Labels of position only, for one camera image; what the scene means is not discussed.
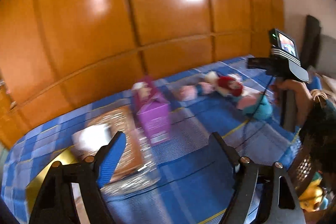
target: bed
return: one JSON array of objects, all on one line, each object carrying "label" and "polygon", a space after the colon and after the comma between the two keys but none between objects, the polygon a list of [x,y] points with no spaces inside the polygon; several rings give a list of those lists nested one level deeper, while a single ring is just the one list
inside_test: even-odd
[{"label": "bed", "polygon": [[[208,156],[211,132],[218,132],[240,155],[257,163],[280,161],[286,168],[290,166],[301,143],[297,134],[279,126],[276,108],[268,120],[249,123],[243,138],[247,118],[229,98],[215,92],[179,102],[172,94],[177,87],[196,83],[211,70],[221,75],[237,73],[244,85],[264,90],[270,77],[262,70],[246,69],[247,57],[218,61],[155,81],[171,107],[172,138],[152,148],[161,180],[140,192],[106,198],[117,223],[218,223],[233,194],[233,181],[229,176],[216,176]],[[29,221],[26,186],[64,148],[73,145],[71,135],[90,119],[130,103],[130,90],[113,94],[46,122],[16,142],[4,165],[1,196],[20,223]],[[258,203],[257,191],[247,223],[254,219]]]}]

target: teal toy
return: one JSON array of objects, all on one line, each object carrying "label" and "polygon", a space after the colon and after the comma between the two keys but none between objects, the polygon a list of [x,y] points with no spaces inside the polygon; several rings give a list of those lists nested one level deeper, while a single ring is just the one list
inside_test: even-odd
[{"label": "teal toy", "polygon": [[243,109],[243,114],[244,115],[247,115],[247,114],[252,115],[255,112],[255,110],[258,107],[258,105],[260,103],[260,100],[261,100],[261,103],[260,103],[257,111],[253,115],[253,118],[263,121],[263,120],[266,120],[269,117],[271,117],[271,115],[273,113],[273,107],[270,104],[270,102],[268,101],[266,95],[264,95],[264,96],[262,96],[262,94],[259,94],[259,95],[260,95],[260,98],[257,100],[257,102],[254,105],[245,107]]}]

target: device handle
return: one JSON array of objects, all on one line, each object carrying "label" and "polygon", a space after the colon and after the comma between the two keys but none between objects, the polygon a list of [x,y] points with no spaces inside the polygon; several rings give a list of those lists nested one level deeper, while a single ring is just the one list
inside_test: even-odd
[{"label": "device handle", "polygon": [[295,132],[297,107],[295,101],[295,92],[293,90],[284,90],[279,93],[281,102],[280,125],[283,129]]}]

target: screw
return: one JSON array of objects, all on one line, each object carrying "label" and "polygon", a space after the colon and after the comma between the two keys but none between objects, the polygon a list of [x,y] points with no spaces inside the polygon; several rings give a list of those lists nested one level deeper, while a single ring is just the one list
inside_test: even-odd
[{"label": "screw", "polygon": [[95,157],[94,156],[87,156],[84,160],[87,163],[91,163],[95,160]]},{"label": "screw", "polygon": [[240,158],[240,162],[243,163],[243,164],[248,164],[250,163],[250,158],[249,157],[241,157]]},{"label": "screw", "polygon": [[60,165],[61,165],[61,162],[60,162],[59,160],[54,161],[54,162],[51,164],[52,167],[59,167]]},{"label": "screw", "polygon": [[275,163],[275,167],[281,169],[281,168],[283,167],[283,165],[282,165],[281,162],[278,162],[278,161],[277,161],[277,162]]}]

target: black cable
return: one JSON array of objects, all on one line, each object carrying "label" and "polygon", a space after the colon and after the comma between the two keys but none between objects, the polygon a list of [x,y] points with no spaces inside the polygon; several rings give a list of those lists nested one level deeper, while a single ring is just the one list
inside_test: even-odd
[{"label": "black cable", "polygon": [[269,87],[269,85],[271,84],[272,80],[273,80],[274,76],[271,77],[270,81],[268,82],[268,84],[266,85],[266,88],[265,90],[263,91],[262,95],[261,95],[261,98],[260,98],[260,101],[259,101],[259,104],[258,106],[256,107],[256,109],[254,110],[253,114],[251,115],[251,117],[248,119],[247,123],[244,125],[244,128],[243,128],[243,154],[242,156],[245,156],[246,154],[246,127],[248,125],[249,122],[251,122],[251,120],[253,119],[253,116],[254,114],[257,112],[258,108],[260,107],[261,105],[261,101],[263,100],[263,97],[265,96],[266,94],[266,91]]}]

